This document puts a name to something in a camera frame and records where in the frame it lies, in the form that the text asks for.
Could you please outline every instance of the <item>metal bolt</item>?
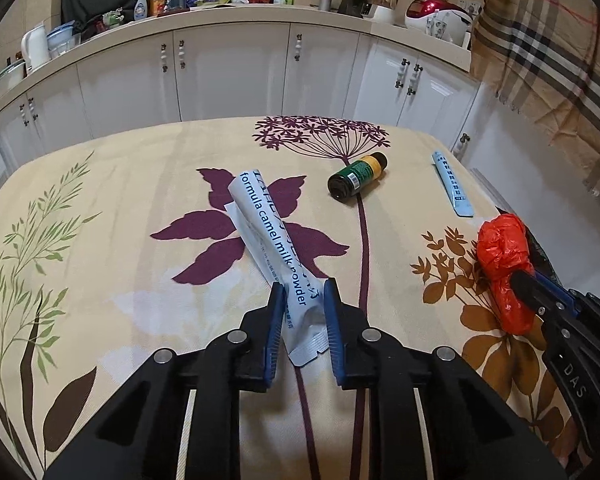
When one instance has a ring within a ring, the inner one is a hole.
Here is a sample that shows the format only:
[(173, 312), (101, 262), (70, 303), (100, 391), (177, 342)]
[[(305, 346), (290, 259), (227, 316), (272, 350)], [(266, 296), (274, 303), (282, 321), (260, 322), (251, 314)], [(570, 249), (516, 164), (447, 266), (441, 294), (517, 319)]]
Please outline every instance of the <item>metal bolt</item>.
[(161, 348), (154, 354), (154, 361), (160, 365), (163, 365), (163, 364), (171, 361), (172, 357), (173, 357), (173, 352), (171, 350), (167, 350), (166, 348)]
[(436, 355), (443, 361), (453, 361), (456, 357), (456, 352), (448, 346), (441, 346), (436, 350)]
[(243, 330), (231, 330), (226, 336), (229, 342), (238, 344), (247, 339), (247, 333)]
[(381, 337), (382, 334), (378, 329), (375, 328), (365, 328), (362, 331), (362, 339), (364, 339), (365, 341), (369, 341), (370, 343), (380, 341)]

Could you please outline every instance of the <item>red plastic bag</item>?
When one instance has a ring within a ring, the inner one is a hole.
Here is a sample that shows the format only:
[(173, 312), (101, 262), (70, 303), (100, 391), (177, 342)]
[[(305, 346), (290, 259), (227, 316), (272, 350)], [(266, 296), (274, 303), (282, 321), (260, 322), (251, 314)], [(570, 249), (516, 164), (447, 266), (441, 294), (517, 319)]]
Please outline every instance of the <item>red plastic bag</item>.
[(522, 220), (512, 214), (500, 215), (485, 222), (478, 233), (478, 261), (491, 282), (502, 329), (513, 335), (523, 335), (534, 323), (535, 313), (522, 303), (511, 290), (509, 279), (514, 270), (534, 275), (529, 261), (526, 228)]

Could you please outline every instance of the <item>white kettle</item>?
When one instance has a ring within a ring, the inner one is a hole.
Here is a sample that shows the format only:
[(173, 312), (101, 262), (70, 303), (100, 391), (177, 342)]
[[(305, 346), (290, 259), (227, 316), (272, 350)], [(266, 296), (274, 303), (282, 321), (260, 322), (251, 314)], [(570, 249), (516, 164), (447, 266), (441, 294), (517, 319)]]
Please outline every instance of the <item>white kettle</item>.
[(27, 73), (44, 65), (51, 60), (49, 47), (46, 43), (45, 24), (40, 23), (22, 37), (22, 56), (27, 62)]

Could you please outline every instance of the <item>floral tablecloth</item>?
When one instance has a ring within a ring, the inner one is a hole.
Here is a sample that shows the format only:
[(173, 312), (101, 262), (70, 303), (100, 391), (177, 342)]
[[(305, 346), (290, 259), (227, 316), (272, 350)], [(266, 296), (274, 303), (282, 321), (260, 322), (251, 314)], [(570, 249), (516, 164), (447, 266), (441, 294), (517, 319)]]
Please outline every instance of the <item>floral tablecloth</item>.
[[(473, 219), (453, 212), (434, 150)], [(349, 203), (330, 198), (328, 177), (369, 151), (386, 154), (384, 177)], [(344, 120), (225, 119), (73, 146), (0, 190), (0, 438), (24, 471), (41, 478), (155, 349), (204, 348), (266, 303), (224, 211), (227, 185), (254, 168), (301, 261), (336, 277), (372, 326), (412, 348), (452, 346), (539, 438), (560, 435), (569, 414), (539, 359), (539, 325), (502, 332), (475, 263), (496, 208), (437, 140)], [(303, 368), (281, 355), (272, 389), (241, 396), (243, 478), (366, 478), (365, 405), (336, 386), (327, 354)]]

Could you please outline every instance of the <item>plaid curtain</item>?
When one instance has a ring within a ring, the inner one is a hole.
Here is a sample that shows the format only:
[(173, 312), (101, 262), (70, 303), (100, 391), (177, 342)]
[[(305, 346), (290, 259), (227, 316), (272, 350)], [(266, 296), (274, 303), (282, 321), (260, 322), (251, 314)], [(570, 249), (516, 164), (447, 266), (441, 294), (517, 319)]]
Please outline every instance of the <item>plaid curtain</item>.
[(600, 12), (592, 0), (485, 0), (471, 74), (550, 135), (600, 202)]

